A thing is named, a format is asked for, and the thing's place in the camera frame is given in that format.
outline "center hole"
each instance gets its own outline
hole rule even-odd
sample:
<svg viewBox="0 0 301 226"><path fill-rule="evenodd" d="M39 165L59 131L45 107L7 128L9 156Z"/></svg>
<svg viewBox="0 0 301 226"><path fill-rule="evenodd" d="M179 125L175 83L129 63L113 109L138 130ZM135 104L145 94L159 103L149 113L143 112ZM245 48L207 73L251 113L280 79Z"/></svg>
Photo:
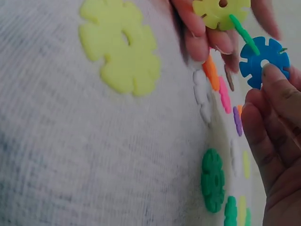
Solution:
<svg viewBox="0 0 301 226"><path fill-rule="evenodd" d="M219 2L220 7L222 7L222 8L226 7L227 4L228 4L227 0L220 0L220 2Z"/></svg>
<svg viewBox="0 0 301 226"><path fill-rule="evenodd" d="M126 35L126 33L122 32L122 39L124 40L124 42L127 44L127 45L130 45L130 41Z"/></svg>
<svg viewBox="0 0 301 226"><path fill-rule="evenodd" d="M215 182L215 186L218 186L218 176L217 175L215 175L214 182Z"/></svg>
<svg viewBox="0 0 301 226"><path fill-rule="evenodd" d="M262 60L261 63L260 63L260 66L261 67L264 67L265 65L269 64L269 61L268 60Z"/></svg>

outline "palm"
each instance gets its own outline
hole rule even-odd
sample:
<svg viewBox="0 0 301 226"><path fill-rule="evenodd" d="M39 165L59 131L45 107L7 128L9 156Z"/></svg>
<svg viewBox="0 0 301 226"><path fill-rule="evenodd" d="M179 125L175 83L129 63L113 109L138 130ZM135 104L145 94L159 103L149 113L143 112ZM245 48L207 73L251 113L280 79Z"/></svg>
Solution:
<svg viewBox="0 0 301 226"><path fill-rule="evenodd" d="M288 168L267 197L263 225L299 226L301 222L301 165Z"/></svg>

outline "toy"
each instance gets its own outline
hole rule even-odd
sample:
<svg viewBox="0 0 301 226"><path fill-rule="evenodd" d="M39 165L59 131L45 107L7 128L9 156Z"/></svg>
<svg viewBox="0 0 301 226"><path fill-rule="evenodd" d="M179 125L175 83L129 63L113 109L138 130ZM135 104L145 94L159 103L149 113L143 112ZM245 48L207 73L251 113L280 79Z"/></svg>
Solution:
<svg viewBox="0 0 301 226"><path fill-rule="evenodd" d="M231 155L231 165L234 175L240 177L242 173L243 163L242 163L242 154L239 149L238 141L233 138L230 143L230 155Z"/></svg>
<svg viewBox="0 0 301 226"><path fill-rule="evenodd" d="M151 28L143 25L139 8L122 0L86 0L80 16L86 19L79 26L79 38L87 58L105 59L102 80L119 93L151 93L160 77L161 62L153 53L156 40Z"/></svg>
<svg viewBox="0 0 301 226"><path fill-rule="evenodd" d="M233 80L232 80L230 70L226 65L224 65L224 69L225 69L225 74L226 74L226 78L227 78L229 87L230 87L231 91L234 92L234 84L233 84Z"/></svg>
<svg viewBox="0 0 301 226"><path fill-rule="evenodd" d="M243 126L241 124L241 120L239 117L239 112L238 112L237 107L233 107L233 117L234 117L234 122L236 125L237 134L241 137L241 135L243 134Z"/></svg>
<svg viewBox="0 0 301 226"><path fill-rule="evenodd" d="M246 209L246 222L245 226L251 226L251 210L249 208Z"/></svg>
<svg viewBox="0 0 301 226"><path fill-rule="evenodd" d="M241 113L243 112L243 106L242 105L238 105L237 109L238 109L239 117L241 118Z"/></svg>
<svg viewBox="0 0 301 226"><path fill-rule="evenodd" d="M255 45L253 39L251 38L251 36L249 35L249 33L242 27L241 23L239 22L239 20L237 20L237 18L234 15L230 15L229 16L231 21L233 22L236 31L240 34L240 36L244 39L244 41L246 42L246 44L248 44L251 49L254 51L254 53L259 56L260 51L257 48L257 46Z"/></svg>
<svg viewBox="0 0 301 226"><path fill-rule="evenodd" d="M224 226L237 226L237 206L234 196L229 196L225 207Z"/></svg>
<svg viewBox="0 0 301 226"><path fill-rule="evenodd" d="M230 114L231 113L231 100L230 100L230 97L228 94L228 90L227 90L225 81L221 76L219 77L219 80L220 80L219 93L221 95L222 106L224 107L225 112L227 114Z"/></svg>
<svg viewBox="0 0 301 226"><path fill-rule="evenodd" d="M246 223L246 197L240 196L238 202L238 226L245 226Z"/></svg>
<svg viewBox="0 0 301 226"><path fill-rule="evenodd" d="M213 90L218 91L220 89L220 81L211 55L209 55L208 59L203 63L203 70L210 80Z"/></svg>
<svg viewBox="0 0 301 226"><path fill-rule="evenodd" d="M206 208L217 213L222 209L225 198L225 175L222 170L222 159L215 149L206 151L202 161L201 188Z"/></svg>
<svg viewBox="0 0 301 226"><path fill-rule="evenodd" d="M228 0L225 7L219 5L220 0L194 0L192 7L194 12L203 18L205 25L211 29L218 28L227 31L234 28L229 15L234 15L240 22L243 22L248 12L243 8L251 7L250 0Z"/></svg>
<svg viewBox="0 0 301 226"><path fill-rule="evenodd" d="M248 84L252 88L261 88L261 62L263 60L268 60L271 64L277 66L286 78L289 78L289 73L284 68L290 66L290 61L287 53L279 53L282 50L281 44L274 39L269 39L269 45L266 46L265 38L262 36L256 37L253 40L261 53L259 56L256 56L247 44L240 52L240 56L248 60L248 62L239 63L242 76L252 75L252 78L248 80Z"/></svg>
<svg viewBox="0 0 301 226"><path fill-rule="evenodd" d="M200 106L200 114L204 122L209 125L211 123L212 114L212 93L209 79L201 70L193 73L194 96L197 104ZM206 89L202 89L202 84L206 83Z"/></svg>

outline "fingernail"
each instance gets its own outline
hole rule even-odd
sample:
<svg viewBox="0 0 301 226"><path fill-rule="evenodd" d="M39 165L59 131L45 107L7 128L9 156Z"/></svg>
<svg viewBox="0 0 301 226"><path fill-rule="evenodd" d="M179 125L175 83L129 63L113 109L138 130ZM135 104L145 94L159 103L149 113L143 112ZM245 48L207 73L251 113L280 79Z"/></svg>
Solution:
<svg viewBox="0 0 301 226"><path fill-rule="evenodd" d="M230 53L225 53L225 52L221 51L221 49L218 48L216 45L213 45L213 48L216 49L217 51L219 51L220 53L225 54L225 55L231 55L231 54L232 54L232 52L230 52Z"/></svg>
<svg viewBox="0 0 301 226"><path fill-rule="evenodd" d="M267 64L262 68L262 80L269 83L286 79L285 75L274 65Z"/></svg>
<svg viewBox="0 0 301 226"><path fill-rule="evenodd" d="M196 39L200 38L199 36L196 36L192 31L190 31L190 33L191 33L193 38L196 38Z"/></svg>
<svg viewBox="0 0 301 226"><path fill-rule="evenodd" d="M205 61L195 61L193 60L190 56L188 59L188 64L195 70L200 70L203 68L203 63L205 63Z"/></svg>

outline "orange snowflake block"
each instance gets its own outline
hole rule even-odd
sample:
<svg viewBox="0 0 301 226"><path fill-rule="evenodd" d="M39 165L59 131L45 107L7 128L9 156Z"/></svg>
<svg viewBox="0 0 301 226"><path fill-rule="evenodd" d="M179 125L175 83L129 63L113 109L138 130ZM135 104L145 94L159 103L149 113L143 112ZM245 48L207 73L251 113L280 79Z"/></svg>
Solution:
<svg viewBox="0 0 301 226"><path fill-rule="evenodd" d="M205 61L205 63L203 63L203 70L207 78L210 80L213 90L219 91L220 80L218 78L217 70L211 55L209 55L208 59Z"/></svg>
<svg viewBox="0 0 301 226"><path fill-rule="evenodd" d="M243 106L242 105L238 105L237 109L238 109L239 117L241 118L241 113L243 111Z"/></svg>

